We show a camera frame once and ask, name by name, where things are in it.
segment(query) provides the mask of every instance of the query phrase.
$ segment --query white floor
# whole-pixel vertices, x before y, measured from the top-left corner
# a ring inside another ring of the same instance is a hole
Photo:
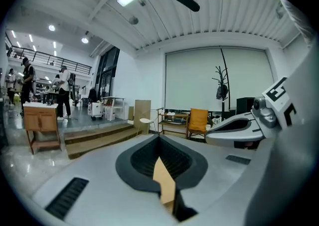
[[[28,146],[10,146],[2,149],[0,167],[9,184],[31,197],[49,178],[71,163],[66,149],[41,151],[32,155]]]

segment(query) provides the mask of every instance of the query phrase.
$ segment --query orange chair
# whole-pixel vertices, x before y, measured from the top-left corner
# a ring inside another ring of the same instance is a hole
[[[210,125],[210,127],[213,126],[213,121],[208,117],[208,110],[191,108],[188,124],[188,139],[190,139],[192,135],[205,136],[207,132],[207,123]]]

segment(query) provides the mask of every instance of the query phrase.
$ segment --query yellow cushion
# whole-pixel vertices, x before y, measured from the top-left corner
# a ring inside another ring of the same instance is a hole
[[[206,131],[208,110],[191,109],[190,110],[190,120],[189,120],[189,130],[196,131]]]

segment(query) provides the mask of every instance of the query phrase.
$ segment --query air vent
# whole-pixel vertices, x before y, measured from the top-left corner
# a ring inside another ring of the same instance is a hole
[[[73,178],[45,210],[61,220],[64,219],[88,183],[88,180]]]
[[[235,155],[228,155],[226,157],[226,160],[230,160],[230,161],[237,162],[237,163],[244,164],[244,165],[248,165],[249,162],[251,161],[250,159],[246,159],[246,158],[243,158],[243,157],[238,157],[238,156],[235,156]]]

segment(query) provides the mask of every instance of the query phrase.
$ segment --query wooden cabinet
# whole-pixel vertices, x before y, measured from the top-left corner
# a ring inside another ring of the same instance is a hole
[[[24,127],[32,154],[34,154],[34,148],[58,147],[61,149],[57,125],[57,105],[46,106],[41,103],[24,104]],[[30,139],[29,131],[33,132],[32,140]],[[36,140],[36,131],[54,131],[57,139],[52,141],[38,141]]]

